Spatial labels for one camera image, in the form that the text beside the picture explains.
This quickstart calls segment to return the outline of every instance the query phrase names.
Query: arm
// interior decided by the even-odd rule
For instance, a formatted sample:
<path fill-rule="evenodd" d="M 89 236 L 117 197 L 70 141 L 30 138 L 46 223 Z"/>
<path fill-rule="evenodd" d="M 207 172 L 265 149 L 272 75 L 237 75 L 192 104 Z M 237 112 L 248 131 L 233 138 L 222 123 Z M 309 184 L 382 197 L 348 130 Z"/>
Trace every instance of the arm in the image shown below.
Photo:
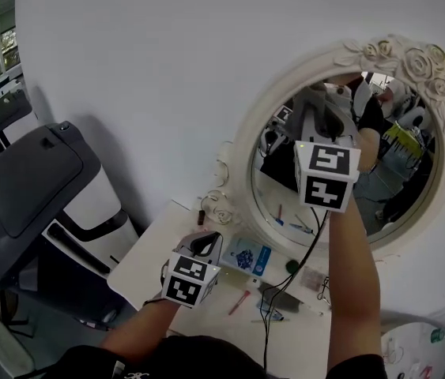
<path fill-rule="evenodd" d="M 330 217 L 331 318 L 328 370 L 358 355 L 381 355 L 380 284 L 353 197 Z"/>
<path fill-rule="evenodd" d="M 381 103 L 392 101 L 393 98 L 394 98 L 394 93 L 389 87 L 386 87 L 386 91 L 377 96 L 377 100 L 380 101 Z"/>
<path fill-rule="evenodd" d="M 359 171 L 370 171 L 377 161 L 379 154 L 380 133 L 374 129 L 360 129 L 356 135 L 356 142 L 361 149 Z"/>
<path fill-rule="evenodd" d="M 166 336 L 180 305 L 168 300 L 143 306 L 130 320 L 110 332 L 100 345 L 104 350 L 139 363 Z"/>

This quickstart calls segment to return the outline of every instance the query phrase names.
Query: white table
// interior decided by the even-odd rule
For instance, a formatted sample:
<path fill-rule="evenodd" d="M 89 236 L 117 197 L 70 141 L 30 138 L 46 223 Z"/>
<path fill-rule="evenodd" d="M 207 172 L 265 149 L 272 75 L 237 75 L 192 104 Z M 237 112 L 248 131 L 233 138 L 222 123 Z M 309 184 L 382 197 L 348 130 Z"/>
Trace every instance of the white table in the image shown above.
<path fill-rule="evenodd" d="M 140 237 L 108 277 L 108 285 L 121 294 L 134 308 L 140 309 L 161 289 L 160 268 L 169 259 L 171 251 L 185 235 L 196 231 L 196 212 L 171 202 L 163 213 Z M 231 231 L 207 221 L 205 227 L 218 230 L 228 242 Z M 272 252 L 263 280 L 279 283 L 286 276 L 287 259 Z M 219 284 L 205 303 L 196 310 L 180 308 L 171 330 L 187 336 L 206 335 L 227 340 L 262 364 L 264 327 L 252 321 L 260 319 L 260 300 L 257 290 L 229 316 L 229 310 L 245 291 L 247 276 L 230 268 L 223 268 Z M 316 293 L 296 282 L 289 293 L 326 309 L 325 302 L 317 301 Z M 327 351 L 330 333 L 330 313 L 323 316 L 312 312 L 306 305 L 297 314 L 284 313 L 290 321 L 272 323 L 268 350 L 269 371 L 279 377 L 323 378 L 326 375 Z"/>
<path fill-rule="evenodd" d="M 389 379 L 396 379 L 400 373 L 405 374 L 404 379 L 425 379 L 429 366 L 430 379 L 443 378 L 445 340 L 431 342 L 431 332 L 435 328 L 428 323 L 410 323 L 393 328 L 382 336 L 382 351 Z"/>

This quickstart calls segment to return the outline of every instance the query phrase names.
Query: black cable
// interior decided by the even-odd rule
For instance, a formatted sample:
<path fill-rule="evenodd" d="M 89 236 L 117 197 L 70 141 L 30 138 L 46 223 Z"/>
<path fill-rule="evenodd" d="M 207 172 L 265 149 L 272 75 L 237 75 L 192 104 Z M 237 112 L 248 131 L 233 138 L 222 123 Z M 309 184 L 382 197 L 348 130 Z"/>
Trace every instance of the black cable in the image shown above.
<path fill-rule="evenodd" d="M 326 278 L 324 278 L 324 282 L 322 283 L 322 290 L 317 294 L 317 299 L 318 300 L 323 300 L 325 298 L 324 296 L 324 292 L 330 289 L 329 287 L 329 282 L 330 282 L 330 277 L 327 276 Z"/>
<path fill-rule="evenodd" d="M 158 298 L 158 299 L 150 299 L 143 303 L 142 307 L 149 305 L 150 303 L 162 302 L 163 300 L 167 300 L 166 298 Z"/>
<path fill-rule="evenodd" d="M 310 209 L 314 213 L 315 221 L 317 222 L 317 232 L 319 232 L 320 231 L 319 217 L 317 216 L 317 212 L 315 211 L 315 209 L 313 209 L 312 207 L 310 207 Z"/>
<path fill-rule="evenodd" d="M 267 372 L 267 368 L 268 368 L 268 342 L 269 342 L 269 339 L 270 339 L 271 317 L 273 316 L 273 311 L 274 311 L 273 301 L 275 300 L 275 298 L 280 293 L 285 292 L 285 290 L 292 283 L 294 278 L 296 278 L 297 273 L 306 264 L 308 258 L 310 257 L 312 251 L 315 248 L 315 245 L 317 244 L 317 241 L 320 239 L 321 227 L 324 226 L 324 223 L 326 222 L 327 216 L 329 214 L 328 212 L 326 212 L 324 214 L 324 219 L 322 220 L 322 224 L 319 224 L 319 218 L 317 217 L 317 213 L 315 212 L 315 210 L 313 208 L 311 208 L 311 210 L 313 211 L 315 219 L 317 220 L 317 226 L 318 226 L 319 229 L 317 231 L 317 235 L 315 236 L 314 241 L 312 242 L 310 248 L 308 249 L 307 253 L 304 255 L 303 260 L 301 260 L 301 262 L 299 263 L 297 270 L 295 272 L 293 272 L 292 274 L 290 274 L 285 280 L 280 282 L 278 285 L 266 288 L 264 291 L 262 291 L 260 313 L 261 313 L 262 321 L 264 322 L 264 329 L 266 330 L 266 337 L 265 337 L 265 340 L 264 340 L 264 356 L 263 356 L 263 365 L 264 365 L 264 370 L 266 372 Z M 271 301 L 269 303 L 269 309 L 268 309 L 268 311 L 266 313 L 266 316 L 263 316 L 262 315 L 262 304 L 264 303 L 264 293 L 266 291 L 269 291 L 270 289 L 277 288 L 277 287 L 279 287 L 279 286 L 281 286 L 283 284 L 284 284 L 284 287 L 280 288 L 277 291 L 277 293 L 271 298 Z"/>

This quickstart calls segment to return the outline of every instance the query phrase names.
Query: white chair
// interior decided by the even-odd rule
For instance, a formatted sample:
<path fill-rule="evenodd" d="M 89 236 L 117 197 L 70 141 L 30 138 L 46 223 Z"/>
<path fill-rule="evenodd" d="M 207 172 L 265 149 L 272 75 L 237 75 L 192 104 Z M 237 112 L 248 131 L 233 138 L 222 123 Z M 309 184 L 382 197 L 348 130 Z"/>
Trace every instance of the white chair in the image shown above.
<path fill-rule="evenodd" d="M 0 378 L 20 377 L 34 371 L 34 360 L 0 321 Z"/>
<path fill-rule="evenodd" d="M 412 129 L 413 126 L 413 120 L 417 117 L 423 117 L 424 118 L 424 114 L 426 113 L 426 110 L 423 107 L 415 107 L 412 110 L 408 111 L 405 115 L 403 115 L 399 120 L 398 120 L 398 124 L 400 125 L 400 127 L 404 128 L 404 129 Z"/>

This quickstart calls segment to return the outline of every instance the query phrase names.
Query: fiducial marker cube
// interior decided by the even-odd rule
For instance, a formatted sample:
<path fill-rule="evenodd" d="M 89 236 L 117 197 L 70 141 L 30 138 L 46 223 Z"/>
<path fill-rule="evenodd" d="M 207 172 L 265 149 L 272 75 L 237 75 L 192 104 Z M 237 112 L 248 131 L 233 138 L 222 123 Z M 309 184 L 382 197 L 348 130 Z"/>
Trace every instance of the fiducial marker cube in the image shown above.
<path fill-rule="evenodd" d="M 217 283 L 221 268 L 173 252 L 162 287 L 162 297 L 194 308 Z"/>
<path fill-rule="evenodd" d="M 301 204 L 344 212 L 359 178 L 360 150 L 297 141 L 294 152 Z"/>

